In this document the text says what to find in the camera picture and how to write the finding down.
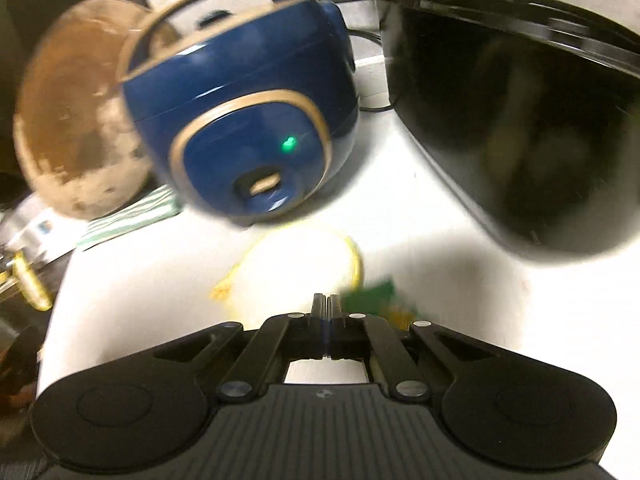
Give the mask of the round wooden cutting board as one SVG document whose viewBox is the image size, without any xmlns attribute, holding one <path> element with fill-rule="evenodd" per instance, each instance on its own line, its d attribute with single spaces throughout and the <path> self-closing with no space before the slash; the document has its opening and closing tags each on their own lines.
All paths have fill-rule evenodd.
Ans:
<svg viewBox="0 0 640 480">
<path fill-rule="evenodd" d="M 17 93 L 13 140 L 30 188 L 63 216 L 94 220 L 132 201 L 152 162 L 128 116 L 117 61 L 150 9 L 84 0 L 46 30 Z"/>
</svg>

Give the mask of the long green snack wrapper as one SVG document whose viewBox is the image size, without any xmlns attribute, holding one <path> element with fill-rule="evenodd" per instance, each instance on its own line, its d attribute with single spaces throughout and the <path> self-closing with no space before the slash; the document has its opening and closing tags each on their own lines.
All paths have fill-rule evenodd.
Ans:
<svg viewBox="0 0 640 480">
<path fill-rule="evenodd" d="M 385 318 L 398 330 L 408 330 L 417 320 L 426 320 L 416 304 L 386 278 L 369 285 L 361 285 L 340 292 L 341 306 L 345 313 L 361 313 Z"/>
</svg>

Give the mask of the green striped knitted cloth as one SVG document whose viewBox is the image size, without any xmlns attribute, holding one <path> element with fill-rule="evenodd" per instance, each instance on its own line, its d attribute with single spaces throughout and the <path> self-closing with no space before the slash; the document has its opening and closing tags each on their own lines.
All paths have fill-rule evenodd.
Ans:
<svg viewBox="0 0 640 480">
<path fill-rule="evenodd" d="M 76 248 L 84 252 L 117 237 L 175 217 L 182 210 L 181 200 L 174 191 L 167 185 L 161 185 L 132 205 L 90 221 Z"/>
</svg>

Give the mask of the blue small rice cooker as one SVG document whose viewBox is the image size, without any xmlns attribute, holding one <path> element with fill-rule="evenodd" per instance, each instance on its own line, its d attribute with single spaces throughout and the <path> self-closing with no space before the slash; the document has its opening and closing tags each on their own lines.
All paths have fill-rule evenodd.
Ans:
<svg viewBox="0 0 640 480">
<path fill-rule="evenodd" d="M 349 33 L 331 1 L 267 0 L 153 48 L 160 28 L 199 1 L 149 14 L 122 47 L 116 77 L 155 171 L 185 202 L 262 222 L 308 200 L 352 154 Z"/>
</svg>

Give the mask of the yellow rimmed scrub pad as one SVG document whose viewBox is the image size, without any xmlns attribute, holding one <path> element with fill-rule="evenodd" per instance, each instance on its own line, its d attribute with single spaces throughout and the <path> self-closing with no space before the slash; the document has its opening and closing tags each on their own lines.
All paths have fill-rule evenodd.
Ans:
<svg viewBox="0 0 640 480">
<path fill-rule="evenodd" d="M 348 237 L 303 242 L 271 234 L 250 246 L 210 298 L 230 318 L 256 327 L 275 315 L 308 313 L 314 295 L 350 292 L 361 285 L 362 274 L 362 257 Z"/>
</svg>

